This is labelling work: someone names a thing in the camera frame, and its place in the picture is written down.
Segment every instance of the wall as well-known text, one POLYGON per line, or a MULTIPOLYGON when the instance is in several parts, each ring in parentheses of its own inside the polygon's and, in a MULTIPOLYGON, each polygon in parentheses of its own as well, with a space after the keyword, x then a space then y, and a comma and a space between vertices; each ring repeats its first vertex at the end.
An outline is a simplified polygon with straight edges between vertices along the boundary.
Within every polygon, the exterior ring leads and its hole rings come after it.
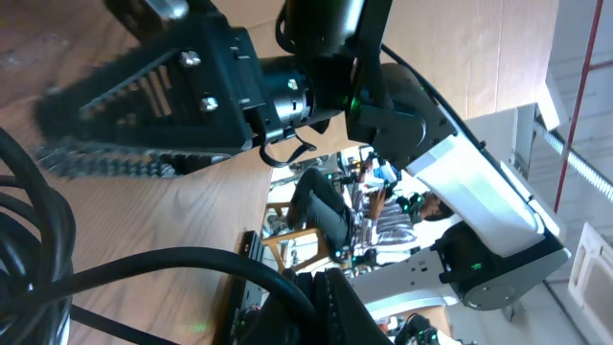
MULTIPOLYGON (((588 36, 596 0, 560 0, 556 34, 550 59, 550 73, 572 116, 580 72, 585 57, 588 36)), ((613 59, 613 1, 604 0, 601 22, 594 45, 592 63, 613 59)), ((613 179, 613 67, 588 74, 579 113, 573 147, 598 170, 613 179)), ((570 124, 558 130, 568 137, 570 124)), ((529 181, 550 205, 556 199, 557 183, 562 162, 559 156, 539 137, 534 140, 529 181)), ((589 221, 595 229, 613 234, 613 205, 589 185, 572 168, 566 173, 560 217, 568 226, 565 245, 575 253, 583 224, 589 221)), ((568 278, 571 264, 567 264, 553 278, 568 278)))

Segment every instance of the green led light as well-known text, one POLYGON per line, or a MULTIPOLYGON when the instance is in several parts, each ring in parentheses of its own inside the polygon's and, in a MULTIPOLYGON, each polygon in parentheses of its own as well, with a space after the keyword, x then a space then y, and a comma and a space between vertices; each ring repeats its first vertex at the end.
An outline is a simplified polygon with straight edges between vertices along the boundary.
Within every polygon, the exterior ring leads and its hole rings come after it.
POLYGON ((191 329, 194 333, 203 334, 209 329, 209 327, 204 322, 196 322, 192 324, 191 329))
POLYGON ((354 113, 354 112, 356 112, 356 111, 359 111, 360 106, 361 106, 361 104, 360 104, 360 100, 358 100, 357 98, 354 98, 354 99, 352 100, 352 109, 351 109, 351 113, 354 113))

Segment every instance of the person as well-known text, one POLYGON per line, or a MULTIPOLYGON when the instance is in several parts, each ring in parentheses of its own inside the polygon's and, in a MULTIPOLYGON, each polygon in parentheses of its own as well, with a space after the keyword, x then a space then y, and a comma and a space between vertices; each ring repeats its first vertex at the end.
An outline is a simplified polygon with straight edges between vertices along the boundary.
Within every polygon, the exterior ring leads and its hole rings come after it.
POLYGON ((321 229, 334 251, 351 242, 352 210, 329 180, 317 169, 307 169, 296 184, 287 212, 289 226, 304 223, 321 229))
MULTIPOLYGON (((361 180, 365 173, 367 170, 362 172, 361 180)), ((360 193, 357 194, 357 198, 363 199, 360 193)), ((420 209, 423 219, 438 220, 453 214, 434 194, 426 194, 424 198, 425 203, 420 209)), ((311 168, 304 172, 296 185, 287 222, 294 228, 307 223, 321 229, 334 251, 360 241, 372 245, 406 242, 412 223, 407 215, 402 214, 395 197, 386 197, 386 190, 379 189, 368 194, 368 199, 370 201, 366 205, 358 202, 353 205, 357 207, 350 208, 329 180, 320 171, 311 168)))

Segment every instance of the white panel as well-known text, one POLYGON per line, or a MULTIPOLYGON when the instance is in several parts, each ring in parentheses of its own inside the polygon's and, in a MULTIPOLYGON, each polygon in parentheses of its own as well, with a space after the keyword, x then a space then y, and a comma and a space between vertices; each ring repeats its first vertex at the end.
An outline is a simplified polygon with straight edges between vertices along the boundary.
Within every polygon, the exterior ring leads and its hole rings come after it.
POLYGON ((492 252, 508 257, 542 241, 533 211, 463 135, 445 138, 408 169, 492 252))

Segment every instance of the striped shirt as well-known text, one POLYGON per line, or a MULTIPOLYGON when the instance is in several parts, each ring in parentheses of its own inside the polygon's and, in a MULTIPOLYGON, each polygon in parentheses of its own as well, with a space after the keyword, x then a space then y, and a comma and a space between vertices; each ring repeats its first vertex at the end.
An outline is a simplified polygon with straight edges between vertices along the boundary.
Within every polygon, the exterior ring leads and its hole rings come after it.
POLYGON ((413 223, 409 215, 402 214, 397 197, 391 196, 385 200, 381 214, 377 220, 367 219, 371 212, 370 199, 358 184, 353 186, 353 242, 354 250, 359 252, 370 248, 377 251, 408 251, 414 235, 413 223))

